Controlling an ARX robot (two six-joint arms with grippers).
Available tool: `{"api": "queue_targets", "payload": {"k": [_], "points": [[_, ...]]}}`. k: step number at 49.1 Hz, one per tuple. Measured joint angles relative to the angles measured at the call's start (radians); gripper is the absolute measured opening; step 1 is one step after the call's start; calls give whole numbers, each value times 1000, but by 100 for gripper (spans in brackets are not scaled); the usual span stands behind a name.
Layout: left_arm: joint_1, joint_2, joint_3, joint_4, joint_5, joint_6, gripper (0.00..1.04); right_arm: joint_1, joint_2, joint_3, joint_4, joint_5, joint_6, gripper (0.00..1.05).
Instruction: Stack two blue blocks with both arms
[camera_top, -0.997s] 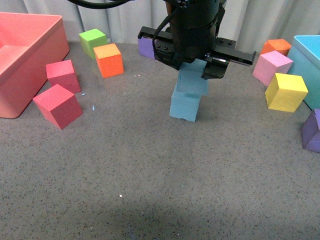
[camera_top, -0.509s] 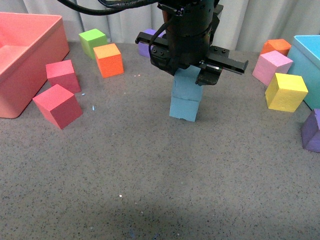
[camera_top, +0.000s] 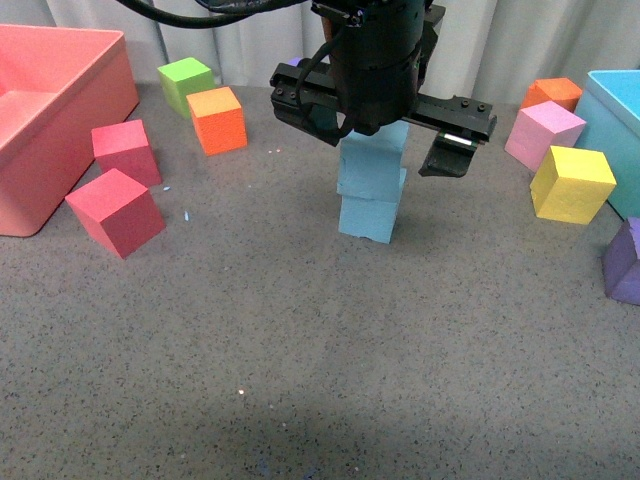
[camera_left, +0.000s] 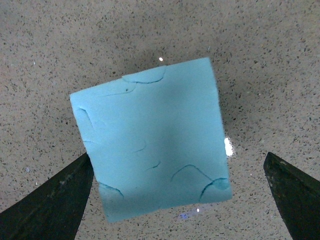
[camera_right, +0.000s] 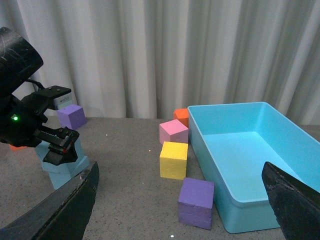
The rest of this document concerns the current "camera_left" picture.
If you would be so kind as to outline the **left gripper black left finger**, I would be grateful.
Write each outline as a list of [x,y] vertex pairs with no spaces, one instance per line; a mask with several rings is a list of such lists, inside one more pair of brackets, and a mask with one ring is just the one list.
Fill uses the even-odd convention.
[[94,171],[83,154],[0,214],[2,240],[73,240],[91,192]]

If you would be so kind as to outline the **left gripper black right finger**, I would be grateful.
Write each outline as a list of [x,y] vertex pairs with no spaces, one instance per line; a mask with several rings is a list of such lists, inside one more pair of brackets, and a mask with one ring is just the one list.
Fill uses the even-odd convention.
[[263,169],[277,209],[294,240],[320,238],[320,181],[268,152]]

